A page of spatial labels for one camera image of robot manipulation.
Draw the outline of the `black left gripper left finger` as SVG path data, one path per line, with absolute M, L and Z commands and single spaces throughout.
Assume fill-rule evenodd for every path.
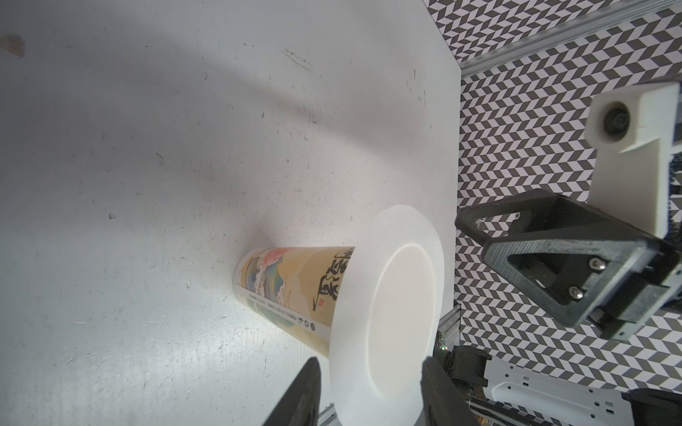
M 321 368 L 311 357 L 263 423 L 264 426 L 314 426 L 318 424 L 321 399 Z

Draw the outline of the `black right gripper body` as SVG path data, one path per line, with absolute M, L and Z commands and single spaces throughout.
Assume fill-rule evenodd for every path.
M 588 315 L 602 339 L 628 341 L 660 310 L 681 313 L 681 247 L 658 241 Z

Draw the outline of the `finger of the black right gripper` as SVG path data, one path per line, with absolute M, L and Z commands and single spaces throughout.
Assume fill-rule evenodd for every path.
M 575 328 L 657 238 L 635 241 L 502 241 L 482 260 L 564 327 Z
M 506 237 L 491 237 L 478 223 L 485 218 L 518 213 Z M 639 231 L 564 195 L 535 189 L 495 202 L 466 207 L 456 216 L 456 228 L 483 247 L 502 241 L 635 241 Z

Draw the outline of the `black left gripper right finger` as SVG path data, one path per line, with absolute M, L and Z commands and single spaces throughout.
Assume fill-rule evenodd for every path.
M 424 418 L 431 426 L 477 426 L 469 405 L 438 360 L 427 357 L 422 365 L 421 392 Z

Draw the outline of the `translucent round leak-proof paper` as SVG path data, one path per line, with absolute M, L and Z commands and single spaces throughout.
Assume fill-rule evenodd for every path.
M 379 213 L 342 279 L 330 337 L 330 390 L 344 425 L 413 425 L 445 282 L 442 242 L 407 205 Z

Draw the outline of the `printed paper milk tea cup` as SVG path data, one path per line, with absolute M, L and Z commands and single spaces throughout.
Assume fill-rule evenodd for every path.
M 234 296 L 324 357 L 353 247 L 256 248 L 234 269 Z

